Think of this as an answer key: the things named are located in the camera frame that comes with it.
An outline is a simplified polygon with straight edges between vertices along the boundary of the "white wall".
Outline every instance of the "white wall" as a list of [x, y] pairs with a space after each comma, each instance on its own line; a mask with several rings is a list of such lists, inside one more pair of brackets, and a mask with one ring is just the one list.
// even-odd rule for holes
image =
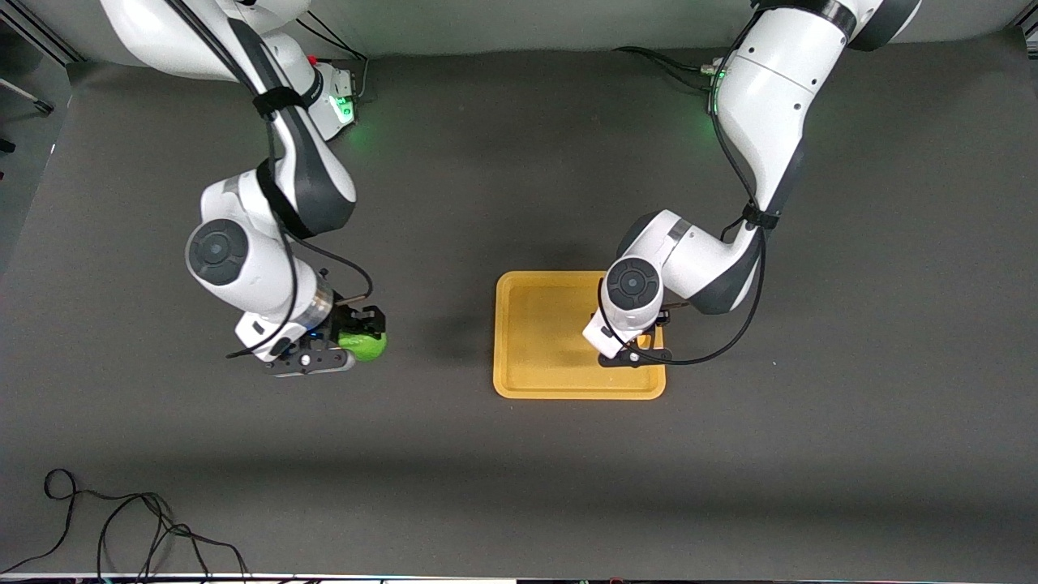
[[[81, 53], [137, 62], [98, 0], [23, 0]], [[955, 40], [1006, 26], [1029, 0], [924, 0], [899, 40]], [[315, 0], [311, 9], [370, 55], [531, 49], [718, 47], [750, 13], [748, 0]], [[286, 29], [319, 56], [342, 53], [298, 25]]]

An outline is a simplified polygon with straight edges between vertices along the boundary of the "dark gray tabletop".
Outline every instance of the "dark gray tabletop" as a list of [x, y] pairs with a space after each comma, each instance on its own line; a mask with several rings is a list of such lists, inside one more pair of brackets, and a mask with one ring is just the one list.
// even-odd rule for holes
[[[651, 402], [498, 397], [494, 283], [604, 269], [655, 208], [734, 218], [702, 98], [617, 53], [389, 58], [371, 83], [332, 144], [357, 212], [317, 242], [371, 270], [390, 350], [273, 380], [223, 359], [238, 314], [183, 258], [202, 188], [265, 156], [246, 93], [76, 72], [0, 288], [3, 563], [60, 532], [39, 484], [63, 466], [162, 493], [260, 572], [1038, 577], [1038, 105], [1018, 32], [844, 57], [756, 323]], [[670, 344], [709, 353], [743, 314], [679, 314]], [[91, 569], [110, 508], [84, 503], [29, 567]], [[113, 529], [136, 571], [151, 523]], [[194, 567], [184, 549], [164, 569]]]

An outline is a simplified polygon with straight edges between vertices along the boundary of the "lime green fruit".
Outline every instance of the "lime green fruit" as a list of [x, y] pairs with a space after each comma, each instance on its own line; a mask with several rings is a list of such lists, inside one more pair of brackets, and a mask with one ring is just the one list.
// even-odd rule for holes
[[386, 334], [381, 335], [381, 339], [367, 335], [354, 335], [344, 333], [338, 336], [338, 346], [351, 352], [357, 361], [375, 361], [386, 351]]

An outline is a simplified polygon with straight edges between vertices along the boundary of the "white robotic arm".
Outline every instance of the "white robotic arm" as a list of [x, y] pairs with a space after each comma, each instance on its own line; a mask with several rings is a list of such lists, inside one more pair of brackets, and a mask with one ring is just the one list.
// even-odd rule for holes
[[[235, 332], [247, 350], [233, 355], [251, 353], [277, 376], [340, 371], [357, 359], [377, 357], [385, 343], [384, 317], [375, 307], [358, 312], [347, 306], [366, 299], [371, 288], [344, 300], [289, 247], [289, 237], [309, 246], [301, 240], [342, 227], [356, 202], [349, 173], [323, 137], [342, 128], [340, 120], [325, 118], [322, 132], [311, 117], [315, 111], [331, 111], [340, 96], [334, 83], [323, 81], [326, 75], [310, 65], [294, 40], [269, 30], [261, 36], [244, 18], [251, 13], [263, 29], [298, 12], [283, 6], [257, 11], [254, 2], [246, 6], [254, 11], [243, 12], [229, 0], [102, 3], [116, 33], [144, 62], [173, 75], [237, 80], [248, 87], [284, 146], [276, 162], [268, 159], [202, 192], [202, 224], [187, 245], [195, 279], [245, 312]], [[282, 2], [299, 11], [307, 3]], [[310, 100], [299, 91], [303, 86], [322, 96]], [[344, 335], [351, 342], [356, 336], [371, 339], [375, 350], [344, 352]]]
[[746, 180], [752, 202], [745, 219], [732, 243], [671, 211], [645, 215], [631, 226], [602, 280], [602, 310], [583, 331], [606, 361], [655, 326], [664, 287], [704, 314], [739, 306], [753, 282], [764, 237], [801, 169], [803, 119], [815, 94], [848, 43], [859, 50], [885, 45], [914, 17], [920, 3], [754, 2], [757, 11], [721, 63], [711, 95], [718, 137], [734, 146], [753, 172], [753, 186]]

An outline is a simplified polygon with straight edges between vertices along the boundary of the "table surface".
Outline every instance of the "table surface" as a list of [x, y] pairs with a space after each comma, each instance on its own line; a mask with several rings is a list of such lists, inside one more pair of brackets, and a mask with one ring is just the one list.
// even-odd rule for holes
[[[359, 124], [332, 143], [357, 211], [317, 243], [372, 272], [389, 351], [291, 380], [223, 359], [238, 314], [183, 258], [201, 190], [265, 156], [245, 91], [75, 69], [0, 287], [0, 557], [60, 532], [40, 482], [61, 466], [162, 493], [257, 572], [1034, 581], [1027, 64], [1018, 31], [846, 55], [809, 115], [757, 321], [650, 402], [506, 400], [491, 356], [502, 273], [604, 269], [655, 208], [712, 231], [742, 208], [703, 99], [651, 63], [375, 61]], [[670, 344], [709, 353], [743, 314], [679, 313]], [[110, 509], [84, 502], [27, 567], [91, 569]], [[151, 536], [131, 516], [118, 569]]]

